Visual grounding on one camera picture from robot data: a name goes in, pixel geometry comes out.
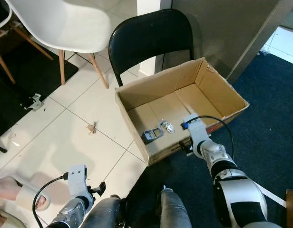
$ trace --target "black chair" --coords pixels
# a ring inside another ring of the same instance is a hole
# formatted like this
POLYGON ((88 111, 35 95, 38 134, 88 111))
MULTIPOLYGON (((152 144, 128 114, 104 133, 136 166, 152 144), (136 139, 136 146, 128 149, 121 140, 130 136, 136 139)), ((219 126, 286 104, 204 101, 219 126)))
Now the black chair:
POLYGON ((123 21, 114 30, 108 55, 119 86, 120 74, 136 64, 172 51, 190 50, 194 59, 193 37, 186 16, 175 9, 163 9, 123 21))

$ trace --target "wooden chair leg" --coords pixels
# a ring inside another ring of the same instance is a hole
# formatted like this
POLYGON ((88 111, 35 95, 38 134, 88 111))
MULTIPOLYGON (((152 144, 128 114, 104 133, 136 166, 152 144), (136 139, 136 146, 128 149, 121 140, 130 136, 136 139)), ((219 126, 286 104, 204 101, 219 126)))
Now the wooden chair leg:
POLYGON ((59 50, 59 61, 60 61, 60 74, 61 74, 61 84, 65 85, 65 75, 64 75, 64 51, 59 50))
POLYGON ((8 67, 6 66, 4 60, 2 59, 2 56, 0 55, 0 64, 2 65, 3 69, 5 70, 6 74, 8 75, 9 79, 11 80, 11 82, 13 84, 15 84, 15 80, 12 76, 12 74, 10 73, 10 71, 8 70, 8 67))
POLYGON ((14 31, 16 31, 21 37, 23 37, 25 40, 27 40, 32 46, 34 46, 37 50, 39 50, 43 55, 45 55, 50 60, 53 60, 53 57, 51 57, 46 51, 44 51, 38 44, 33 42, 27 34, 22 32, 19 28, 17 28, 16 26, 14 26, 11 23, 10 23, 10 26, 13 28, 14 31))
POLYGON ((108 89, 107 82, 105 81, 105 79, 104 79, 104 77, 103 77, 103 75, 102 75, 102 73, 101 73, 101 71, 100 71, 100 69, 99 69, 99 67, 98 67, 98 65, 97 65, 97 63, 96 63, 96 60, 95 60, 93 54, 89 54, 89 58, 90 58, 90 61, 93 63, 94 68, 95 68, 96 72, 98 73, 98 75, 99 75, 99 77, 100 77, 100 79, 101 79, 101 81, 102 81, 104 87, 105 87, 106 89, 108 89))

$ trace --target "wire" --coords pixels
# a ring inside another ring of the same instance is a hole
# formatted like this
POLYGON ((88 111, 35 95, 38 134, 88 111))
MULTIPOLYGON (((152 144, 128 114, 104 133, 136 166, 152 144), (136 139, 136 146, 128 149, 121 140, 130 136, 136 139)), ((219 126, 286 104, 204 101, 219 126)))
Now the wire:
POLYGON ((43 228, 43 225, 41 223, 41 221, 39 220, 37 214, 36 214, 36 201, 37 201, 37 198, 39 196, 39 194, 41 193, 41 191, 43 191, 44 188, 46 188, 48 185, 50 185, 51 183, 55 182, 55 181, 58 181, 60 179, 64 179, 65 178, 65 174, 56 178, 56 179, 53 179, 51 180, 50 182, 48 182, 47 184, 45 184, 42 188, 40 188, 40 190, 37 192, 36 196, 34 197, 33 199, 33 202, 32 202, 32 213, 33 213, 33 216, 34 218, 36 219, 38 225, 40 228, 43 228))
POLYGON ((234 161, 234 141, 233 141, 233 136, 232 136, 232 133, 231 133, 231 130, 230 128, 228 127, 228 125, 222 121, 221 119, 217 118, 217 117, 214 117, 214 116, 210 116, 210 115, 199 115, 197 117, 194 117, 192 118, 191 120, 185 122, 185 125, 188 125, 189 123, 191 123, 192 121, 194 120, 197 120, 197 119, 201 119, 201 118, 210 118, 210 119, 215 119, 215 120, 218 120, 219 122, 221 122, 225 128, 227 128, 228 132, 229 132, 229 135, 230 135, 230 139, 231 139, 231 144, 232 144, 232 159, 234 161))

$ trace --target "black rug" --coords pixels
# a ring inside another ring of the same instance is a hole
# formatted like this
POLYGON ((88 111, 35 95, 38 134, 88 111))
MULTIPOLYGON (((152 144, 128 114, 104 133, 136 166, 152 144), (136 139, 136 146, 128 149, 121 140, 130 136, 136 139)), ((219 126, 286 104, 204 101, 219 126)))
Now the black rug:
MULTIPOLYGON (((256 56, 234 87, 250 103, 229 124, 235 162, 255 182, 285 199, 285 191, 293 189, 293 64, 271 54, 256 56)), ((211 138, 230 152, 226 129, 211 138)), ((178 193, 194 228, 222 227, 216 219, 205 161, 177 152, 147 167, 128 195, 132 228, 159 227, 154 202, 162 183, 178 193)), ((268 220, 285 228, 286 209, 266 200, 268 220)))
MULTIPOLYGON (((24 42, 3 56, 17 83, 16 85, 11 83, 0 65, 0 136, 29 112, 20 107, 24 99, 38 93, 41 95, 41 100, 44 100, 61 85, 59 57, 46 51, 53 60, 48 59, 31 44, 24 42)), ((76 66, 66 62, 65 80, 77 71, 76 66)))

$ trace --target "cardboard box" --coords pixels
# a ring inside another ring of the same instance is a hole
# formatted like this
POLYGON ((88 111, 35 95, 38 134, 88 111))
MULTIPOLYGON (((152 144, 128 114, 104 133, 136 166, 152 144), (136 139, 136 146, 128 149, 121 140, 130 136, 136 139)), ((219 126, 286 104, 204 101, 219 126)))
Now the cardboard box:
MULTIPOLYGON (((179 141, 188 143, 183 118, 192 113, 211 115, 226 122, 238 116, 249 104, 232 88, 205 58, 192 60, 142 78, 116 89, 116 102, 134 140, 148 165, 179 150, 179 141), (175 132, 145 145, 141 135, 165 119, 175 132)), ((208 132, 221 124, 203 119, 208 132)))

